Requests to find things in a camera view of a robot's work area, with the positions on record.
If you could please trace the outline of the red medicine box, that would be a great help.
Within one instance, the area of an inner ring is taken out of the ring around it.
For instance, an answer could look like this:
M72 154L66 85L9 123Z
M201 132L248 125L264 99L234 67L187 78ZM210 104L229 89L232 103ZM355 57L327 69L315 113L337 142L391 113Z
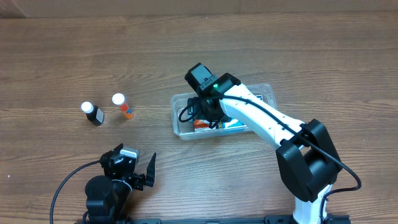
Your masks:
M193 122L195 132L206 131L210 129L210 123L204 119L196 119Z

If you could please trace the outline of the clear plastic container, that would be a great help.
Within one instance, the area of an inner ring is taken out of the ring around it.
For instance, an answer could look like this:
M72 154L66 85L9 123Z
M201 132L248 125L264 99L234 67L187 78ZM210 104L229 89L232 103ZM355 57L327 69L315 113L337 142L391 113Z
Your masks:
M274 96L274 91L270 84L261 83L257 85L247 85L249 91L253 95L262 95L263 100L269 106L277 109L277 104ZM251 130L245 125L244 128L228 128L228 129L218 129L213 128L206 131L195 132L193 127L193 120L187 121L186 123L181 123L178 117L184 107L187 106L187 100L189 98L196 97L195 92L182 93L178 95L173 95L170 99L172 124L174 133L182 140L196 140L203 138L212 138L218 136L226 136L231 134L238 134L243 132L250 132Z

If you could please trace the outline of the blue medicine box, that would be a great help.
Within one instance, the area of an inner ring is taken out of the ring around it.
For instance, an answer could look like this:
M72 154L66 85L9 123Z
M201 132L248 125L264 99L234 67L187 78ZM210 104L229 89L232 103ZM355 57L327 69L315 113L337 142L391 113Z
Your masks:
M218 129L228 129L228 128L244 128L245 125L237 120L237 119L232 119L229 122L219 122L216 126Z

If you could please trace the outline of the white blue plaster box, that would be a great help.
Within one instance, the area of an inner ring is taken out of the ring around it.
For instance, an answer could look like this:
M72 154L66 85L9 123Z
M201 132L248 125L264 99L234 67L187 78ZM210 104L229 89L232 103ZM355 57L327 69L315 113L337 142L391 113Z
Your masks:
M262 95L250 95L250 100L259 104L260 102L264 102Z

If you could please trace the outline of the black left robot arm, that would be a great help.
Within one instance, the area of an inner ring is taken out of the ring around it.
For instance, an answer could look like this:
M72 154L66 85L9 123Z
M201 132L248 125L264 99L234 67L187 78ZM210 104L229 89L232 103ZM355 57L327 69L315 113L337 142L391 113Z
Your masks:
M132 223L124 208L134 190L154 186L155 160L153 154L147 172L137 174L134 171L139 161L138 150L120 144L104 153L99 159L104 174L90 179L85 186L84 218L90 223Z

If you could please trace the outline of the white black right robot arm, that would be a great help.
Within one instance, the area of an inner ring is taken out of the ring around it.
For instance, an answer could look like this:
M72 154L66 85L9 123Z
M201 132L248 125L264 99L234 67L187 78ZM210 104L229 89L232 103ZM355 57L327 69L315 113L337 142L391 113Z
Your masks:
M292 215L266 216L266 223L349 223L349 217L326 212L341 160L326 127L313 119L304 123L291 118L256 97L229 73L213 75L201 63L185 80L197 94L188 101L192 118L205 119L213 128L229 118L237 119L275 149L281 179L295 197Z

